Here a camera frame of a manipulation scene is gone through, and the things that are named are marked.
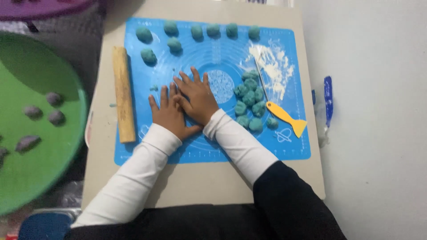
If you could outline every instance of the beige table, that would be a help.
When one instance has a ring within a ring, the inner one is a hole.
[[[307,116],[311,158],[285,161],[324,199],[322,166],[317,144],[316,124],[311,99],[301,16],[297,9],[210,0],[146,0],[134,17],[169,18],[211,23],[235,22],[292,29],[295,33],[298,64]],[[114,75],[111,60],[113,46],[123,46],[126,17],[120,12],[107,16],[100,59],[90,149],[86,166],[82,207],[85,208],[110,177],[119,169],[114,163],[117,113],[109,106],[115,102]],[[236,168],[226,163],[167,165],[146,202],[146,207],[188,204],[232,204],[253,202],[251,188]]]

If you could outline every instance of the circle pattern on mat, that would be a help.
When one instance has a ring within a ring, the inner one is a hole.
[[[218,104],[228,102],[233,97],[234,82],[230,75],[221,70],[208,71],[209,86]]]

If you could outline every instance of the blue silicone baking mat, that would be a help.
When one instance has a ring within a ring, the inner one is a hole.
[[[230,39],[225,33],[226,25],[220,24],[221,36],[212,39],[206,35],[207,23],[177,21],[182,44],[181,54],[173,55],[166,42],[168,36],[163,30],[163,19],[130,18],[126,22],[125,48],[129,55],[129,72],[132,87],[133,106],[135,108],[135,128],[137,142],[121,144],[117,132],[114,162],[121,166],[131,155],[133,148],[141,142],[152,124],[152,115],[148,104],[148,95],[153,94],[159,103],[160,92],[150,91],[153,85],[167,85],[173,76],[179,77],[182,70],[192,77],[190,67],[194,66],[200,74],[207,72],[209,83],[219,107],[236,119],[234,106],[237,99],[233,93],[235,86],[242,83],[242,74],[256,69],[254,55],[262,52],[260,64],[266,83],[269,100],[287,111],[294,119],[305,120],[304,102],[292,30],[261,27],[260,39],[253,42],[248,37],[249,26],[238,27],[238,38]],[[191,36],[191,26],[200,24],[203,29],[202,41],[195,41]],[[153,42],[145,44],[139,41],[135,31],[139,26],[146,26],[153,35]],[[157,56],[155,66],[147,66],[140,55],[144,48],[151,48]],[[264,129],[254,136],[281,160],[308,159],[311,156],[307,128],[297,138],[292,127],[279,120],[279,128],[270,130],[266,127],[266,111],[262,117]],[[169,164],[186,164],[202,162],[228,161],[225,152],[216,143],[207,139],[202,133],[187,139],[183,146],[172,155]]]

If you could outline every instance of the purple lid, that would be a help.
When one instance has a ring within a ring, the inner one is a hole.
[[[0,0],[0,20],[30,21],[78,13],[97,0]]]

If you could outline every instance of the child's right hand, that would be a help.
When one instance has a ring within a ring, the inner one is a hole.
[[[218,103],[209,87],[208,74],[203,74],[202,82],[195,67],[191,67],[191,72],[194,76],[194,82],[182,71],[179,72],[182,80],[176,76],[173,77],[179,90],[190,99],[190,102],[181,95],[175,95],[173,100],[183,108],[188,116],[206,126],[211,120],[211,116],[219,109]]]

